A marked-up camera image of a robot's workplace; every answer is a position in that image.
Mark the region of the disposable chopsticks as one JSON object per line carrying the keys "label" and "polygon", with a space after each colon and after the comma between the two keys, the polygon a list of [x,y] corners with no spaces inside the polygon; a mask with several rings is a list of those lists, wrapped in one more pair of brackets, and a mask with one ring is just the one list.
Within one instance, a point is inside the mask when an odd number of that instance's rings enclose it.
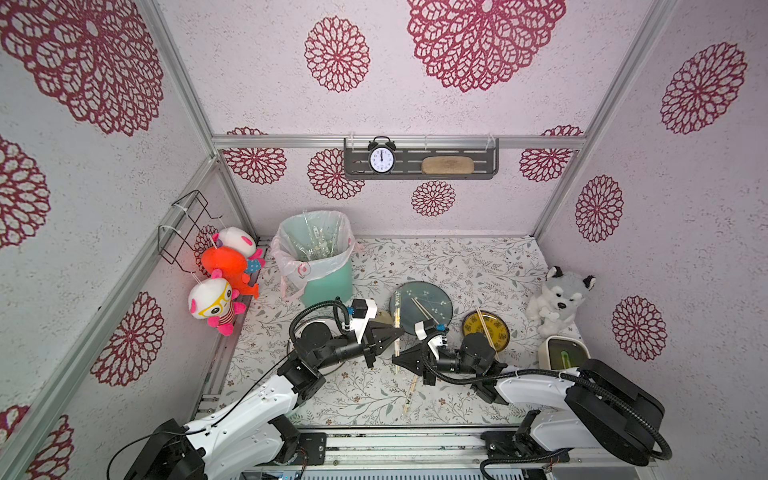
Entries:
{"label": "disposable chopsticks", "polygon": [[407,413],[408,413],[408,411],[410,409],[410,405],[412,403],[413,395],[414,395],[415,390],[418,387],[418,384],[420,382],[421,382],[421,377],[420,376],[415,376],[413,378],[413,380],[411,381],[410,387],[409,387],[407,395],[406,395],[406,400],[405,400],[404,408],[403,408],[403,415],[404,416],[407,415]]}
{"label": "disposable chopsticks", "polygon": [[485,337],[486,337],[490,347],[495,352],[496,351],[495,344],[494,344],[493,338],[492,338],[492,336],[490,334],[490,331],[488,329],[488,326],[487,326],[487,323],[486,323],[486,320],[485,320],[485,315],[483,314],[483,312],[482,312],[482,310],[480,308],[476,308],[475,311],[476,311],[477,318],[480,321],[480,325],[482,327],[484,335],[485,335]]}
{"label": "disposable chopsticks", "polygon": [[[401,327],[401,293],[399,291],[395,291],[393,294],[393,300],[394,300],[394,307],[392,309],[392,315],[394,319],[394,327],[400,328]],[[394,343],[394,355],[393,357],[397,357],[400,355],[400,339],[397,339]]]}
{"label": "disposable chopsticks", "polygon": [[426,319],[434,322],[437,321],[437,317],[434,315],[434,310],[429,304],[423,304],[418,298],[412,298],[411,301]]}

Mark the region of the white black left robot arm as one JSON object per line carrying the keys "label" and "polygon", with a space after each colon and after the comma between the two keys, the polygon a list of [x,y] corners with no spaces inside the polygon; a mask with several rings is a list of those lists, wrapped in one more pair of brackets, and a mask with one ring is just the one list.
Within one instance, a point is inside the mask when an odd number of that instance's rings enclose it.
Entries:
{"label": "white black left robot arm", "polygon": [[288,328],[291,351],[235,403],[185,425],[168,420],[139,438],[143,448],[126,478],[233,479],[256,465],[289,462],[300,432],[288,415],[321,389],[323,369],[358,357],[372,367],[403,335],[376,314],[369,299],[305,308]]}

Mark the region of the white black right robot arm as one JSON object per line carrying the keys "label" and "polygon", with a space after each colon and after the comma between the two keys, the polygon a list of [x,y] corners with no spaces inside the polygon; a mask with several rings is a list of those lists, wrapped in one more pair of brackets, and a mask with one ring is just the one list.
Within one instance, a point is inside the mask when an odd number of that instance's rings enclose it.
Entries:
{"label": "white black right robot arm", "polygon": [[589,358],[566,370],[515,369],[497,360],[484,334],[472,333],[450,351],[445,332],[442,325],[423,330],[416,345],[393,356],[393,364],[427,385],[443,381],[467,386],[489,404],[533,407],[513,432],[483,434],[484,478],[490,465],[554,464],[576,449],[600,448],[640,467],[672,458],[660,432],[663,405],[604,362]]}

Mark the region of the small pale yellow plate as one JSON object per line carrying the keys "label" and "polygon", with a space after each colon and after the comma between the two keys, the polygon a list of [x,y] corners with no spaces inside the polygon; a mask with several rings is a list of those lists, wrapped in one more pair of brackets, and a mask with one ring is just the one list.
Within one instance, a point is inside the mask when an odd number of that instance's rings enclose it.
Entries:
{"label": "small pale yellow plate", "polygon": [[374,318],[374,321],[386,325],[387,327],[394,327],[395,321],[393,316],[386,310],[378,310]]}

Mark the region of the dark green glass plate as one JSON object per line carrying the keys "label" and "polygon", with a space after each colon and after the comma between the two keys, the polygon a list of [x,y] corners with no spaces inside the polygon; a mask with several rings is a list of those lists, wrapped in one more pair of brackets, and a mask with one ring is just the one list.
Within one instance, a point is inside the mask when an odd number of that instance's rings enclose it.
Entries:
{"label": "dark green glass plate", "polygon": [[[434,310],[438,323],[450,324],[454,312],[453,304],[448,294],[439,286],[424,281],[410,281],[399,286],[395,291],[401,293],[401,328],[406,334],[414,336],[415,325],[426,319],[412,303],[412,298],[418,298],[425,305],[429,304]],[[391,314],[394,307],[393,294],[389,302]]]}

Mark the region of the yellow black patterned plate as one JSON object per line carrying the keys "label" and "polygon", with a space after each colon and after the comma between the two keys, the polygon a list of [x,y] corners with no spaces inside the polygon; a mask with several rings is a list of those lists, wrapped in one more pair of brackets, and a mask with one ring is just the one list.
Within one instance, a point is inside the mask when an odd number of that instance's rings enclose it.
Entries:
{"label": "yellow black patterned plate", "polygon": [[[506,323],[496,314],[482,310],[485,320],[493,338],[497,352],[507,348],[511,339],[511,332]],[[461,331],[464,336],[473,333],[483,333],[476,312],[469,313],[462,321]]]}

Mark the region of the green trash bin with bag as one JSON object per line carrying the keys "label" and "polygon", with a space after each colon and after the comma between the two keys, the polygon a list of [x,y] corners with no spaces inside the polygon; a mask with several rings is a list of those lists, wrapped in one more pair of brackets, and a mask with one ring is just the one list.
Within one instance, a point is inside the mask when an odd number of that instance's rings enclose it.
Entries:
{"label": "green trash bin with bag", "polygon": [[312,306],[335,298],[352,299],[351,258],[358,243],[344,213],[318,210],[291,216],[278,226],[270,249],[283,300]]}

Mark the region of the white green rectangular tray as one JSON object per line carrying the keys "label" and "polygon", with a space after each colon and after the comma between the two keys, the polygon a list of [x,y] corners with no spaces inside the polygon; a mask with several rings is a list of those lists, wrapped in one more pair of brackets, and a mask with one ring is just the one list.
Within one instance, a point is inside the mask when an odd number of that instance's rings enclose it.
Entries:
{"label": "white green rectangular tray", "polygon": [[538,349],[539,367],[546,370],[568,370],[581,367],[590,358],[586,345],[571,337],[550,336]]}

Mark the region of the grey husky plush toy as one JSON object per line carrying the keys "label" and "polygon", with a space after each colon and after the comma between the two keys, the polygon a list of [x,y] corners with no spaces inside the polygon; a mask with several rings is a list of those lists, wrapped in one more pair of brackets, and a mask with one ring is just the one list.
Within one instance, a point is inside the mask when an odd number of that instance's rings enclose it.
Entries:
{"label": "grey husky plush toy", "polygon": [[528,320],[539,323],[542,338],[558,335],[571,325],[581,306],[596,285],[594,275],[581,275],[552,266],[546,273],[539,295],[526,307]]}

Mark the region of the red plush toy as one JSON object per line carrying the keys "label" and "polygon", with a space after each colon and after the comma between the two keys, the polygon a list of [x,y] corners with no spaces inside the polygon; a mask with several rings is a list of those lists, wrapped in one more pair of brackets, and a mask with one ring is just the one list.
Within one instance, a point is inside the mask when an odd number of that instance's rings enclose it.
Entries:
{"label": "red plush toy", "polygon": [[211,247],[201,255],[204,269],[212,278],[223,278],[241,295],[259,297],[259,287],[250,285],[246,272],[248,262],[243,255],[229,247]]}

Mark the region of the white plush with yellow glasses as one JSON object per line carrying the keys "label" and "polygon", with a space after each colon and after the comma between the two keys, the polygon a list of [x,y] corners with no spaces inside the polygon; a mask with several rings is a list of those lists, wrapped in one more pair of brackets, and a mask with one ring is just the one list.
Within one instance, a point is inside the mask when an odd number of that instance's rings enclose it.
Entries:
{"label": "white plush with yellow glasses", "polygon": [[207,324],[223,336],[235,330],[235,320],[246,311],[246,305],[238,301],[240,292],[215,269],[211,277],[198,282],[189,292],[188,308],[196,319]]}

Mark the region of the black alarm clock on shelf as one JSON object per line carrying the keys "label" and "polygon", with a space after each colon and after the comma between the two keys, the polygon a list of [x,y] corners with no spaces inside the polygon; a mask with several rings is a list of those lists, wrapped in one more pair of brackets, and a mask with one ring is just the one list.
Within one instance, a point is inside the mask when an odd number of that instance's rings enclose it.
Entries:
{"label": "black alarm clock on shelf", "polygon": [[396,162],[396,144],[386,135],[378,135],[368,143],[368,162],[376,174],[390,173]]}

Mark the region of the wooden brush on shelf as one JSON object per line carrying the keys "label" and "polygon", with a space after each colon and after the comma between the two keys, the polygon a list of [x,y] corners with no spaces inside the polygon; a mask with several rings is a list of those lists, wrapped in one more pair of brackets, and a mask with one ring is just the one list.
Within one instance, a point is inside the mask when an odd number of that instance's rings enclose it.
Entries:
{"label": "wooden brush on shelf", "polygon": [[421,162],[424,175],[471,175],[475,164],[468,156],[430,156]]}

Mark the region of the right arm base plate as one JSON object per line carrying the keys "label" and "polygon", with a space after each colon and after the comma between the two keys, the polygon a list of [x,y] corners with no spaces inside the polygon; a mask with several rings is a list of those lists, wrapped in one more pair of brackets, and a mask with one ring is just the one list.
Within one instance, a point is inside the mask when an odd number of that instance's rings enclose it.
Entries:
{"label": "right arm base plate", "polygon": [[515,430],[490,430],[483,432],[487,459],[485,464],[528,464],[569,462],[570,450],[550,451],[536,443],[526,432]]}

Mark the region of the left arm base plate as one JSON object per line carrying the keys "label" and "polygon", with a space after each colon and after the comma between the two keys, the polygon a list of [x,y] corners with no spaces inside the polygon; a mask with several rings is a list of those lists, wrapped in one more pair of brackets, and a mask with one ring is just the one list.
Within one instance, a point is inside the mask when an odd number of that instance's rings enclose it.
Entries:
{"label": "left arm base plate", "polygon": [[299,433],[283,446],[272,461],[275,465],[320,466],[325,463],[328,436],[324,432]]}

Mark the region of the grey wall shelf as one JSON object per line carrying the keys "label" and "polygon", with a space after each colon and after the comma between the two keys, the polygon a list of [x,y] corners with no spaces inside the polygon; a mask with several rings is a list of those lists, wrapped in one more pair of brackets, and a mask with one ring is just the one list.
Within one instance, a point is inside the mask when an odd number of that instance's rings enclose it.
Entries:
{"label": "grey wall shelf", "polygon": [[[343,140],[342,166],[349,180],[490,180],[499,171],[499,141],[490,137],[479,148],[437,148],[426,143],[421,148],[396,150],[396,162],[388,174],[376,174],[368,162],[368,143]],[[421,162],[430,156],[468,156],[475,164],[471,175],[424,175]]]}

